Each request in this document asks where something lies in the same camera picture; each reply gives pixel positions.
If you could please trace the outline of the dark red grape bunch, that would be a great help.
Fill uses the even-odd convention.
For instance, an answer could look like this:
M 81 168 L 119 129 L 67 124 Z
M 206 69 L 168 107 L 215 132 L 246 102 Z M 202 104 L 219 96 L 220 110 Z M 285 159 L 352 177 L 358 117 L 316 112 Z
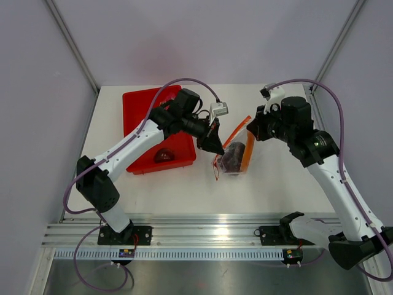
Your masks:
M 239 173 L 241 161 L 242 158 L 230 157 L 227 150 L 217 163 L 224 173 Z

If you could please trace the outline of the dark plum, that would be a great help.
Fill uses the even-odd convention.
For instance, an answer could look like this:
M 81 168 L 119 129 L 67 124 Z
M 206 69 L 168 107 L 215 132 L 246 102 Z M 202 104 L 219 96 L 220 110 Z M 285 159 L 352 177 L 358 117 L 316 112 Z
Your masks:
M 231 142 L 228 147 L 230 157 L 242 158 L 246 149 L 246 145 L 239 141 Z

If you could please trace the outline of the clear orange zip top bag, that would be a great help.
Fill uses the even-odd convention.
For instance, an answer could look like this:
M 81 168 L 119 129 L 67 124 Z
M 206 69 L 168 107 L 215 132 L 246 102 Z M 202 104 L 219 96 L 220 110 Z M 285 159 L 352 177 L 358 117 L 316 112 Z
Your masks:
M 251 116 L 243 119 L 224 142 L 224 155 L 214 157 L 212 170 L 216 181 L 220 175 L 238 176 L 247 172 L 255 143 L 255 136 L 247 129 L 251 120 Z

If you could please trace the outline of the red apple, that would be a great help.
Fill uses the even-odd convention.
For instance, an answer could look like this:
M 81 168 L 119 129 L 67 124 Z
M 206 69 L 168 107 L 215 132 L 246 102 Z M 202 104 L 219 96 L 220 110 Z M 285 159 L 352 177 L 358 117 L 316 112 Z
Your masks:
M 156 154 L 154 155 L 154 162 L 165 163 L 165 162 L 174 161 L 175 158 L 176 158 L 175 153 L 171 149 L 164 147 L 156 152 Z

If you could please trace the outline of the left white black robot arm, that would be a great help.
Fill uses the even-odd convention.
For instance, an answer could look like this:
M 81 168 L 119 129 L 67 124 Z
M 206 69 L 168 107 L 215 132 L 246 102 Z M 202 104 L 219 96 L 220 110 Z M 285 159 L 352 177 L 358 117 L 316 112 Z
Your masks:
M 179 132 L 194 138 L 199 149 L 222 155 L 224 148 L 219 138 L 219 116 L 228 114 L 227 104 L 212 103 L 204 119 L 194 112 L 200 96 L 186 88 L 174 99 L 152 108 L 139 125 L 107 152 L 90 159 L 83 156 L 77 162 L 76 189 L 92 204 L 103 225 L 101 245 L 135 245 L 140 230 L 120 205 L 120 194 L 115 187 L 119 176 L 149 149 Z

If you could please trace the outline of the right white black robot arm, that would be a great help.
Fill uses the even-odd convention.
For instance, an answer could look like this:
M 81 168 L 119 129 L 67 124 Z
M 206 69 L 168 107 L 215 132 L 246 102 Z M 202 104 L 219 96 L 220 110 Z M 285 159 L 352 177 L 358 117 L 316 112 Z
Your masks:
M 311 105 L 291 96 L 272 106 L 257 108 L 247 125 L 257 141 L 272 138 L 287 144 L 320 185 L 335 210 L 339 226 L 329 226 L 294 212 L 279 221 L 279 238 L 286 244 L 300 240 L 326 249 L 333 260 L 349 270 L 392 245 L 392 228 L 372 213 L 361 197 L 353 197 L 355 186 L 339 165 L 340 150 L 325 131 L 314 128 Z

